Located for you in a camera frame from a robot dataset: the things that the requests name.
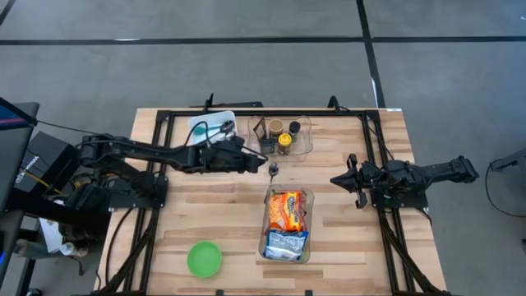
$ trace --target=gray floor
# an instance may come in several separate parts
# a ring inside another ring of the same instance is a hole
[[[373,36],[526,35],[520,0],[365,3]],[[17,0],[0,26],[0,39],[360,34],[353,0]],[[428,191],[449,291],[524,294],[526,222],[490,207],[483,174],[489,161],[526,147],[526,44],[376,44],[375,51],[385,102],[404,110],[417,162],[465,155],[482,175]],[[40,102],[42,120],[119,135],[129,134],[138,107],[202,104],[211,92],[218,102],[314,107],[337,95],[349,107],[375,106],[362,44],[2,46],[0,68],[0,95]],[[518,171],[492,174],[489,188],[499,206],[526,214]],[[96,252],[86,264],[79,277],[74,261],[39,261],[32,286],[48,295],[88,293]],[[1,295],[12,294],[13,281]]]

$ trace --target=orange snack bag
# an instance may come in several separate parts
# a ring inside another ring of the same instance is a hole
[[[274,194],[269,200],[270,229],[303,231],[303,212],[301,192]]]

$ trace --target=clear plastic tray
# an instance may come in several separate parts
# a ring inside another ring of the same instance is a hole
[[[269,122],[272,119],[271,117],[265,117],[265,124],[266,124],[266,133],[267,137],[269,136]],[[299,122],[302,127],[299,130],[299,133],[297,135],[297,140],[293,142],[293,144],[290,146],[290,151],[286,155],[281,155],[278,153],[278,144],[275,144],[274,153],[267,154],[266,156],[269,157],[270,161],[273,162],[295,162],[295,161],[304,161],[307,157],[307,154],[309,154],[312,151],[313,145],[312,145],[312,129],[311,129],[311,119],[306,116],[300,116],[297,118],[277,118],[283,122],[284,130],[283,132],[288,132],[288,125],[293,122],[297,121]],[[254,132],[254,127],[256,127],[257,123],[261,120],[261,116],[254,116],[248,119],[248,143],[247,146],[253,150],[256,150],[258,152],[261,152],[261,144],[259,141],[259,138],[257,137],[257,134]]]
[[[267,230],[269,229],[269,197],[275,193],[279,192],[291,192],[291,191],[301,191],[303,192],[303,197],[305,198],[305,216],[304,221],[307,226],[307,231],[309,235],[307,236],[307,241],[305,242],[305,247],[303,248],[303,254],[300,256],[299,261],[284,261],[290,263],[305,263],[311,257],[311,222],[312,222],[312,207],[314,206],[314,193],[312,191],[299,186],[289,186],[289,185],[272,185],[266,192],[265,197],[265,214],[263,214],[263,226],[261,227],[261,238],[259,252],[260,255],[266,258],[263,254],[266,247],[267,239]]]

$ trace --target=wooden table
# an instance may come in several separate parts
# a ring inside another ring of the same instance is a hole
[[[156,113],[157,109],[137,110],[133,140],[151,142]],[[380,115],[385,142],[394,157],[413,161],[402,112],[381,109]],[[247,120],[237,117],[243,137],[247,137]],[[363,210],[356,209],[356,195],[329,183],[330,178],[347,171],[349,153],[358,156],[358,163],[367,160],[362,124],[354,117],[311,120],[312,153],[303,162],[280,163],[274,180],[275,184],[302,185],[315,194],[310,261],[269,261],[257,251],[263,199],[270,180],[268,164],[260,167],[258,174],[199,175],[168,168],[169,191],[166,206],[160,211],[148,294],[214,294],[217,289],[225,294],[304,294],[306,289],[314,294],[390,294],[376,210],[370,203]],[[172,147],[187,137],[187,121],[176,119]],[[372,137],[378,154],[376,138]],[[143,161],[129,162],[138,169],[146,167]],[[102,278],[109,239],[124,212],[118,210],[112,215],[99,267]],[[111,254],[111,275],[130,252],[136,212],[127,217],[118,233]],[[435,286],[445,289],[429,221],[416,210],[400,212],[410,255]],[[216,242],[223,253],[219,273],[209,279],[198,279],[187,268],[188,251],[201,240]],[[399,285],[404,289],[401,262],[395,258]],[[138,289],[142,260],[137,261],[134,289]]]

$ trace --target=black line on floor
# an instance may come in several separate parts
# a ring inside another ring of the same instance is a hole
[[[372,43],[525,42],[526,36],[372,37]]]
[[[171,39],[35,39],[0,40],[0,45],[169,45],[169,44],[341,44],[363,42],[362,37],[349,36],[282,36],[232,38]]]
[[[9,0],[6,6],[3,8],[2,13],[0,13],[0,25],[2,25],[3,22],[6,20],[6,17],[11,11],[11,8],[13,8],[13,5],[15,5],[15,2],[16,0]]]
[[[372,87],[375,91],[376,107],[385,108],[384,92],[381,89],[380,73],[378,72],[378,66],[376,64],[375,49],[372,47],[371,31],[369,31],[369,23],[367,22],[367,14],[363,0],[356,0],[356,6],[358,7],[360,25],[362,26],[363,43],[365,44],[367,63],[369,64],[369,72],[371,73],[373,82]]]

